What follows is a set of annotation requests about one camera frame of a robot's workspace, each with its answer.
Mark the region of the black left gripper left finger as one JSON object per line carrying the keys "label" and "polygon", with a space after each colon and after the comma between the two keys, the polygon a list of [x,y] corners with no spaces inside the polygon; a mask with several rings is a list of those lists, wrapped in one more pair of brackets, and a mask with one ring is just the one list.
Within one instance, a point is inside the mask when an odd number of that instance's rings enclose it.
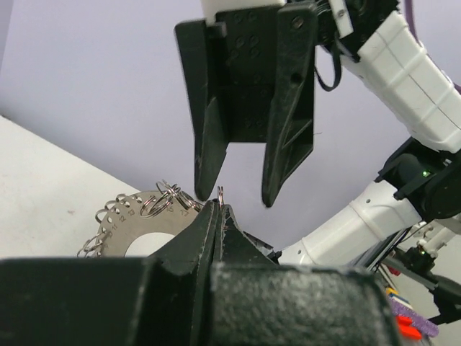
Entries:
{"label": "black left gripper left finger", "polygon": [[193,222],[153,254],[143,304],[144,345],[208,345],[210,267],[219,204],[209,201]]}

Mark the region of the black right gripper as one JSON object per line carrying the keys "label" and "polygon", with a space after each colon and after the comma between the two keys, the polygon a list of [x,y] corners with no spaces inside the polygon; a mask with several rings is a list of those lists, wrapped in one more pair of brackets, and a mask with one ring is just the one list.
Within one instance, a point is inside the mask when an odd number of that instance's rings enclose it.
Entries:
{"label": "black right gripper", "polygon": [[199,200],[212,195],[229,142],[267,137],[261,197],[268,208],[311,154],[316,9],[262,6],[219,12],[209,25],[203,19],[176,25]]}

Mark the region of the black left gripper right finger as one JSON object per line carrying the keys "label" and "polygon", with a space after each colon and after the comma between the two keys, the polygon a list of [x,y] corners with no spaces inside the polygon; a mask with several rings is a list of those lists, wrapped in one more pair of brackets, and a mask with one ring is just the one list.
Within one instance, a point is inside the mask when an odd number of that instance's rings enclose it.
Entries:
{"label": "black left gripper right finger", "polygon": [[215,344],[279,345],[279,267],[223,208],[215,242]]}

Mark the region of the metal disc with key rings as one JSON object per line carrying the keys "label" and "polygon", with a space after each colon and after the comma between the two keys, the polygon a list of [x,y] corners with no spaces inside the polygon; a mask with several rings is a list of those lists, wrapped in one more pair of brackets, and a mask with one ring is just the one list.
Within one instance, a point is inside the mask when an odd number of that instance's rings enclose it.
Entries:
{"label": "metal disc with key rings", "polygon": [[165,180],[154,190],[119,194],[95,214],[98,231],[78,257],[147,257],[157,251],[204,248],[210,222],[195,221],[204,205],[177,184]]}

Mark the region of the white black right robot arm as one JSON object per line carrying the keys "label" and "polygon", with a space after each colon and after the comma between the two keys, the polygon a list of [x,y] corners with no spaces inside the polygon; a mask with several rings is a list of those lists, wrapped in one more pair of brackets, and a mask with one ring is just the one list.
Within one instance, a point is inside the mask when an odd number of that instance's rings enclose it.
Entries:
{"label": "white black right robot arm", "polygon": [[231,143],[265,146],[261,197],[319,141],[328,196],[370,178],[286,263],[342,265],[417,223],[460,212],[460,89],[397,1],[204,1],[175,27],[194,131],[194,190],[210,197]]}

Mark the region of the purple glitter foam roll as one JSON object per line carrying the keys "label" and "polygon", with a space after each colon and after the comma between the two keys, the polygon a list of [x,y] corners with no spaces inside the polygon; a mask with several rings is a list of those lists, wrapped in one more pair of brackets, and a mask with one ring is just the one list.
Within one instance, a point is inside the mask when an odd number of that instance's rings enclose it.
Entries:
{"label": "purple glitter foam roll", "polygon": [[403,315],[413,320],[413,326],[417,328],[422,335],[427,337],[436,337],[439,335],[439,328],[433,322],[415,312],[408,304],[401,303],[399,300],[389,298],[392,312],[395,316]]}

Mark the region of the red plastic block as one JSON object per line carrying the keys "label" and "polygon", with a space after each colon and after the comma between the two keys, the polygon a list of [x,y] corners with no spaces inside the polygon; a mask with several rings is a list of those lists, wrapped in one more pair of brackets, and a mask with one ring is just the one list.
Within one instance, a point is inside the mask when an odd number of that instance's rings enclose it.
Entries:
{"label": "red plastic block", "polygon": [[398,330],[404,338],[413,341],[422,340],[423,337],[421,332],[413,326],[413,320],[410,317],[397,315],[395,320],[398,325]]}

